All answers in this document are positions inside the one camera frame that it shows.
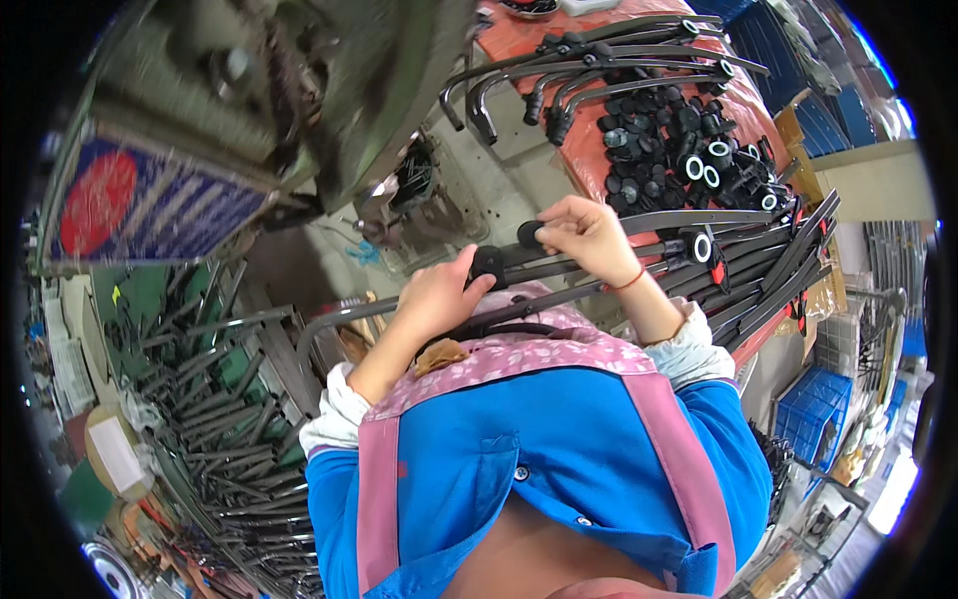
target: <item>left hand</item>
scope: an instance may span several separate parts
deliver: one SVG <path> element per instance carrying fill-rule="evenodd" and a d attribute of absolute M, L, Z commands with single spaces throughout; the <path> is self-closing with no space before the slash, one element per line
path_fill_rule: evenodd
<path fill-rule="evenodd" d="M 484 274 L 463 291 L 476 249 L 474 244 L 467 245 L 454 261 L 413 273 L 399 294 L 399 307 L 389 329 L 395 327 L 415 340 L 418 350 L 429 339 L 469 318 L 482 296 L 495 285 L 495 276 Z"/>

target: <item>pink apron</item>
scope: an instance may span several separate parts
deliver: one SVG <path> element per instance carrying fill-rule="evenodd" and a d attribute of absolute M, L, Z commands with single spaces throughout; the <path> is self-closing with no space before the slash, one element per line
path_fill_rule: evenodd
<path fill-rule="evenodd" d="M 551 292 L 530 282 L 490 293 L 476 313 Z M 459 389 L 544 370 L 580 366 L 622 377 L 655 448 L 685 521 L 693 549 L 718 546 L 715 595 L 735 575 L 732 527 L 719 481 L 705 449 L 686 420 L 669 380 L 658 374 L 635 345 L 602 333 L 567 306 L 534 314 L 525 322 L 560 329 L 548 337 L 496 334 L 462 343 L 470 356 L 416 380 L 410 369 L 392 392 L 367 412 L 359 426 L 359 502 L 356 558 L 359 593 L 381 583 L 399 567 L 397 481 L 399 417 L 409 408 Z M 674 582 L 670 575 L 667 582 Z"/>

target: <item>workbench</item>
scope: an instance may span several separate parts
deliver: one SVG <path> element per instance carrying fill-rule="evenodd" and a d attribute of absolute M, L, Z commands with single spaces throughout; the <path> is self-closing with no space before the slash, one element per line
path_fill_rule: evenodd
<path fill-rule="evenodd" d="M 649 14 L 695 14 L 683 0 L 623 0 L 617 7 L 607 11 L 591 12 L 576 17 L 558 11 L 552 18 L 540 21 L 514 18 L 497 2 L 487 0 L 483 2 L 483 6 L 492 11 L 493 24 L 480 33 L 476 41 L 492 61 L 533 52 L 546 34 L 562 35 L 565 32 L 588 31 L 609 23 Z M 693 46 L 725 54 L 732 53 L 731 48 L 723 40 L 714 37 L 701 37 L 693 43 Z M 781 171 L 790 160 L 785 143 L 750 75 L 738 66 L 734 69 L 736 76 L 729 82 L 728 91 L 721 96 L 724 106 L 723 114 L 739 124 L 731 136 L 739 139 L 743 145 L 754 144 L 763 135 L 767 136 L 776 157 L 778 169 Z M 514 85 L 520 94 L 526 94 L 532 90 L 535 82 L 536 78 L 525 78 L 515 81 Z M 598 81 L 585 88 L 599 87 L 603 84 Z M 552 103 L 555 89 L 555 86 L 546 88 L 546 106 Z M 688 99 L 697 95 L 698 92 L 694 86 L 686 85 L 683 93 Z M 604 102 L 583 103 L 577 112 L 575 123 L 565 137 L 565 143 L 557 148 L 557 155 L 573 185 L 583 196 L 600 202 L 604 202 L 607 193 L 604 182 L 611 166 L 605 157 L 603 133 L 597 126 L 597 121 L 605 114 Z M 631 238 L 631 241 L 634 245 L 640 245 L 655 243 L 657 239 L 654 233 L 644 233 Z M 652 256 L 643 260 L 650 264 L 657 261 L 658 257 Z M 733 354 L 736 364 L 741 367 L 754 356 L 762 344 L 774 334 L 776 327 L 785 317 L 784 312 L 780 313 L 743 343 Z"/>

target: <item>blue shirt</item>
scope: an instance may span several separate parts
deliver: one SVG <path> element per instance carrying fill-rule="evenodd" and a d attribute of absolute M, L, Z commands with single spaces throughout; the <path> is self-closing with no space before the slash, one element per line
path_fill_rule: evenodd
<path fill-rule="evenodd" d="M 697 382 L 676 397 L 716 471 L 741 568 L 764 532 L 768 466 L 731 383 Z M 714 590 L 715 551 L 690 546 L 649 435 L 616 375 L 542 370 L 421 403 L 401 416 L 398 459 L 406 474 L 397 489 L 399 568 L 367 598 L 438 597 L 510 491 L 657 576 L 676 572 L 680 592 Z M 519 466 L 529 473 L 522 480 Z M 315 450 L 306 477 L 326 594 L 358 597 L 358 451 Z"/>

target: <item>wall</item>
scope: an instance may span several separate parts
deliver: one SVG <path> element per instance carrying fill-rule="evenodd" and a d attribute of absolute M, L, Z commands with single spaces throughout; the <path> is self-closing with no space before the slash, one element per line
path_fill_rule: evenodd
<path fill-rule="evenodd" d="M 885 142 L 811 161 L 822 190 L 838 190 L 838 220 L 934 220 L 924 160 L 914 140 Z"/>

